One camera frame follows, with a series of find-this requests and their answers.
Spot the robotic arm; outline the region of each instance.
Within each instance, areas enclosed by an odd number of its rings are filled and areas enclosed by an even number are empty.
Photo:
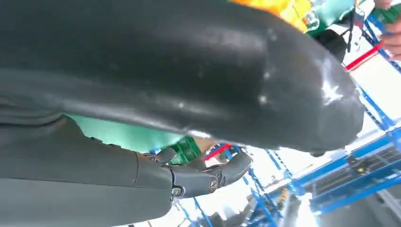
[[[0,3],[0,226],[158,218],[250,165],[163,166],[86,138],[61,113],[311,153],[363,123],[323,47],[269,13],[216,0]]]

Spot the yellow object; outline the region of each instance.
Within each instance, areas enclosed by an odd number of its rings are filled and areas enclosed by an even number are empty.
[[[308,31],[304,17],[312,10],[310,0],[231,0],[232,2],[252,8],[268,11],[301,32]]]

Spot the glossy black surface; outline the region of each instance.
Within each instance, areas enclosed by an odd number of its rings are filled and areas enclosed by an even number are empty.
[[[0,92],[38,109],[317,152],[361,130],[343,67],[269,13],[217,0],[0,2]]]

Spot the black cable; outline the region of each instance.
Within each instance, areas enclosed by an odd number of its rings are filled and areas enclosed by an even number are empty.
[[[355,17],[357,14],[357,7],[355,6],[349,16],[349,37],[347,44],[347,52],[351,52],[351,43],[352,43],[352,31],[354,30]]]

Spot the green object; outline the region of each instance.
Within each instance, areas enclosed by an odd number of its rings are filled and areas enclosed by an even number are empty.
[[[401,4],[392,6],[389,9],[374,9],[373,15],[382,23],[394,23],[400,15]]]
[[[69,115],[87,137],[95,137],[105,144],[116,144],[124,149],[146,153],[156,148],[168,147],[184,136],[171,132],[148,129],[129,124],[95,118]]]
[[[320,23],[330,26],[341,20],[348,12],[354,8],[354,0],[326,0],[323,7],[316,11]]]
[[[201,155],[201,150],[196,145],[195,140],[192,137],[186,136],[176,144],[170,146],[177,152],[177,157],[171,160],[171,164],[185,165],[190,163]]]

